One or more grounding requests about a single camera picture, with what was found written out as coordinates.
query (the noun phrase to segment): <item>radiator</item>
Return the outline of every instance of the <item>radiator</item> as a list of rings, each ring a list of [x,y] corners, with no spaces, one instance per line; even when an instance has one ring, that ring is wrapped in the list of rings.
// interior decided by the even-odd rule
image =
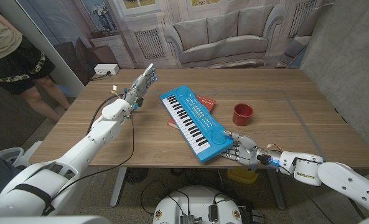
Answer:
[[[134,33],[145,59],[165,57],[156,29]]]
[[[315,0],[302,2],[296,5],[294,20],[292,21],[291,31],[289,31],[288,38],[294,38],[303,22],[309,16],[311,10],[315,6]]]

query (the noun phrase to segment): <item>leg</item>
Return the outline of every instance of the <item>leg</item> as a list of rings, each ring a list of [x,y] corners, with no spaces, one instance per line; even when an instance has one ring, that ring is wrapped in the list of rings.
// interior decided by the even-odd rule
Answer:
[[[45,91],[55,99],[65,110],[70,107],[70,103],[66,99],[61,89],[47,75],[43,78],[35,79],[35,82],[40,85]]]
[[[266,169],[266,171],[270,180],[271,188],[273,189],[274,196],[276,197],[277,207],[280,210],[284,210],[285,201],[283,193],[281,192],[281,186],[278,182],[277,172],[274,169]]]
[[[120,167],[118,171],[118,175],[116,176],[114,191],[112,193],[111,201],[110,201],[110,205],[112,207],[116,207],[118,205],[118,200],[122,192],[124,177],[126,175],[126,169],[128,168]]]
[[[58,115],[47,103],[42,100],[40,93],[36,87],[31,87],[22,92],[20,96],[26,100],[29,106],[38,114],[50,118],[54,121],[59,121],[61,116]]]

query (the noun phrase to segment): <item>red book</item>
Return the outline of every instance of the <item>red book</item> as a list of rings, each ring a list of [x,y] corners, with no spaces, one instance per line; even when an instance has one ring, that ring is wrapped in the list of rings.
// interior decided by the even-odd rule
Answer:
[[[209,98],[205,98],[203,96],[198,96],[195,94],[195,97],[199,100],[199,102],[201,104],[203,104],[208,110],[209,110],[209,113],[210,111],[212,110],[213,106],[215,105],[216,103],[216,100],[212,100],[212,99],[209,99]],[[173,127],[173,128],[179,128],[177,127],[176,123],[174,122],[173,118],[170,118],[168,121],[167,121],[167,125],[169,125],[170,127]]]

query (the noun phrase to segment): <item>yellow object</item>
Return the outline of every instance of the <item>yellow object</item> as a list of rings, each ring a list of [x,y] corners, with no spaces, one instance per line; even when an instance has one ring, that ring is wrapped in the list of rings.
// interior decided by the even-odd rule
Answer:
[[[228,169],[227,177],[244,184],[252,184],[259,176],[256,169]]]

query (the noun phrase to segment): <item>power strip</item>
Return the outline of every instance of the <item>power strip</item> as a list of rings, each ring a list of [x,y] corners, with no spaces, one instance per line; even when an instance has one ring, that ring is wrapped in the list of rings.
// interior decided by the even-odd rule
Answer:
[[[95,67],[95,72],[97,75],[106,75],[110,72],[110,75],[116,75],[119,71],[119,66],[117,64],[98,64]]]

